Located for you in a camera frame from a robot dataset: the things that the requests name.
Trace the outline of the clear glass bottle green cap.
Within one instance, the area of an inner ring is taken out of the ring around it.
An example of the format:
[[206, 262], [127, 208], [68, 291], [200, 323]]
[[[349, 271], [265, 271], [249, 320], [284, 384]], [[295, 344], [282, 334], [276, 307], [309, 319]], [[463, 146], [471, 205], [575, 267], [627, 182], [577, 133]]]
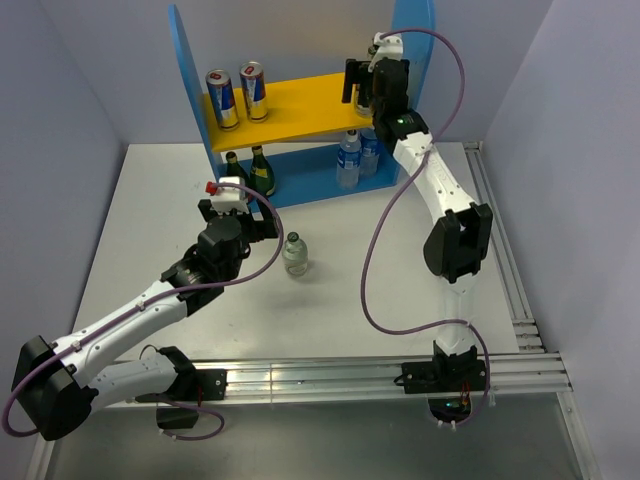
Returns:
[[285, 270], [292, 276], [302, 276], [308, 269], [308, 248], [297, 232], [289, 232], [284, 243], [282, 259]]

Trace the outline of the plastic water bottle blue cap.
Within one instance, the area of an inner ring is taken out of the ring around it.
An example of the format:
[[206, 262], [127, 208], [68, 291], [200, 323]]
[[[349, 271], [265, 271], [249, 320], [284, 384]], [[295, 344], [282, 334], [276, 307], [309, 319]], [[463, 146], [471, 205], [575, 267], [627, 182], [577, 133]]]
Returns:
[[336, 179], [343, 189], [357, 186], [360, 175], [361, 141], [359, 132], [348, 130], [339, 144]]

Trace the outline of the red bull can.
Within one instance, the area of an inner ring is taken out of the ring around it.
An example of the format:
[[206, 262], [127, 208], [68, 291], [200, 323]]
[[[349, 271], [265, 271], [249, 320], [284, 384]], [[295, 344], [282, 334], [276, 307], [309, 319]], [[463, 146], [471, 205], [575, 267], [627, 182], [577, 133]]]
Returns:
[[206, 84], [218, 127], [230, 131], [239, 126], [239, 117], [229, 73], [222, 69], [211, 70]]
[[264, 121], [268, 106], [263, 66], [255, 61], [245, 62], [240, 66], [239, 75], [247, 118], [253, 122]]

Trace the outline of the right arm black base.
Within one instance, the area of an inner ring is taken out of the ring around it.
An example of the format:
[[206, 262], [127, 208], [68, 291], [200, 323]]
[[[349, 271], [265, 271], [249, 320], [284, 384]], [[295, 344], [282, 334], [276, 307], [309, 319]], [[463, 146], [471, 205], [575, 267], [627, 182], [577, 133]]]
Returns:
[[407, 395], [445, 394], [429, 399], [430, 413], [446, 423], [467, 419], [472, 413], [471, 394], [487, 386], [486, 365], [479, 359], [459, 363], [444, 357], [429, 361], [405, 362], [393, 380]]

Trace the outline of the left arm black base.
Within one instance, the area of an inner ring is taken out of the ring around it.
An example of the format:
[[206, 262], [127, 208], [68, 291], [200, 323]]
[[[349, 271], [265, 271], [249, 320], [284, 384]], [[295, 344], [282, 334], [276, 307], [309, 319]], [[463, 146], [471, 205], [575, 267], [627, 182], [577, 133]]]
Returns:
[[[221, 401], [226, 391], [227, 371], [224, 369], [193, 370], [180, 373], [174, 383], [164, 392], [148, 393], [135, 397], [137, 403], [154, 403], [156, 424], [166, 436], [182, 441], [212, 438], [222, 432], [224, 417], [206, 407], [208, 401]], [[218, 420], [218, 426], [208, 434], [187, 435], [183, 430], [193, 429], [203, 416]]]

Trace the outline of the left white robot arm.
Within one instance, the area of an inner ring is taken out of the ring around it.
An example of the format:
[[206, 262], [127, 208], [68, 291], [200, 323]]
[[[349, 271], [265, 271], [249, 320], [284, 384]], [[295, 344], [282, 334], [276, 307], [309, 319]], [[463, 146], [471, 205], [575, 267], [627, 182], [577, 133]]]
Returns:
[[98, 322], [47, 342], [36, 336], [20, 350], [1, 425], [10, 436], [9, 414], [19, 404], [31, 434], [58, 440], [92, 413], [126, 399], [145, 397], [178, 408], [199, 409], [206, 390], [194, 364], [176, 347], [149, 359], [116, 364], [117, 357], [153, 333], [188, 318], [217, 299], [225, 287], [243, 283], [239, 271], [254, 243], [283, 239], [273, 205], [259, 197], [261, 219], [248, 210], [220, 211], [215, 199], [198, 208], [205, 229], [184, 256], [146, 291]]

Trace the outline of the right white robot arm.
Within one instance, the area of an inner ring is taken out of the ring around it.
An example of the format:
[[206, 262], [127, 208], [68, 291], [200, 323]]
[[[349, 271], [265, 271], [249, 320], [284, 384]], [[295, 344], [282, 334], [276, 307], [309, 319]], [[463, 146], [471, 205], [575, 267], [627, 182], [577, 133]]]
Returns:
[[409, 63], [349, 59], [345, 63], [342, 93], [349, 102], [355, 86], [366, 89], [374, 133], [386, 152], [408, 174], [405, 192], [414, 185], [433, 221], [423, 246], [428, 270], [443, 287], [445, 317], [433, 323], [433, 378], [443, 389], [462, 383], [469, 368], [486, 349], [477, 329], [462, 317], [462, 310], [488, 253], [493, 212], [477, 203], [455, 179], [434, 145], [435, 136], [409, 105]]

